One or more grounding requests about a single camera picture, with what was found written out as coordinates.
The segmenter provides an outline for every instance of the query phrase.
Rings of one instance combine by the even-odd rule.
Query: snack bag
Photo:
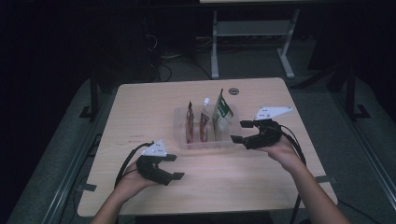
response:
[[[207,112],[207,105],[209,104],[209,99],[205,98],[204,107],[201,112],[201,121],[199,125],[199,136],[201,142],[207,142],[207,124],[210,121],[209,113]]]
[[[186,116],[186,141],[187,143],[194,142],[194,113],[192,112],[192,103],[189,103],[189,109]]]
[[[228,131],[228,126],[233,118],[233,111],[227,105],[222,97],[221,89],[218,101],[216,102],[215,111],[213,112],[213,127],[215,129],[215,141],[221,141],[222,136]]]

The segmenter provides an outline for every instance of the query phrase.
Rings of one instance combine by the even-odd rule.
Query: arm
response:
[[[349,223],[317,180],[301,162],[286,138],[270,147],[258,148],[278,161],[296,184],[312,223]]]
[[[92,220],[92,224],[115,223],[124,203],[133,198],[142,189],[156,185],[136,171],[136,164],[132,163],[125,170],[125,175],[116,188],[107,197]]]

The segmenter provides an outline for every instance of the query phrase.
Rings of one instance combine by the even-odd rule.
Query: plastic bin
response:
[[[194,142],[187,144],[186,141],[186,115],[187,107],[177,107],[174,115],[174,137],[181,149],[195,149],[195,148],[208,148],[208,147],[233,147],[235,143],[230,135],[241,135],[242,128],[239,123],[238,111],[235,105],[229,105],[233,111],[233,118],[228,129],[223,132],[221,140],[215,140],[215,132],[213,128],[212,119],[208,123],[207,142],[201,142],[199,135],[199,126],[201,120],[202,105],[193,105],[192,111],[194,113]],[[212,116],[215,109],[214,105],[208,105],[207,111]]]

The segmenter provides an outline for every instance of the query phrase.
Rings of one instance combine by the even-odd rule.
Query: tabletop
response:
[[[231,95],[228,89],[237,88]],[[296,135],[314,176],[326,175],[298,113],[298,108],[281,78],[229,79],[171,83],[126,84],[119,87],[87,183],[78,206],[83,217],[94,216],[113,190],[114,182],[128,154],[141,145],[162,139],[175,161],[163,161],[160,168],[183,172],[181,180],[168,186],[142,190],[121,209],[121,215],[196,214],[290,209],[297,189],[289,173],[266,153],[246,150],[242,145],[199,149],[179,148],[174,138],[175,109],[189,102],[214,104],[220,90],[228,104],[235,105],[240,120],[253,120],[261,106],[291,106],[274,118]],[[243,136],[257,129],[242,129]],[[137,160],[140,149],[132,158]],[[329,182],[320,184],[337,199]]]

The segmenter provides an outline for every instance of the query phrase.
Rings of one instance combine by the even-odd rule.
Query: dark background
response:
[[[148,53],[145,34],[155,34],[163,47],[192,58],[195,36],[211,36],[210,11],[157,11],[148,17],[144,12],[105,15],[77,10],[101,4],[1,1],[1,223],[7,221],[74,94],[92,73],[102,91],[121,83],[150,82],[155,76],[150,64],[161,52]],[[303,7],[294,38],[317,39],[310,68],[324,69],[352,52],[359,77],[396,120],[395,11],[391,1]],[[225,15],[246,16],[231,10]],[[256,18],[261,13],[248,15]]]

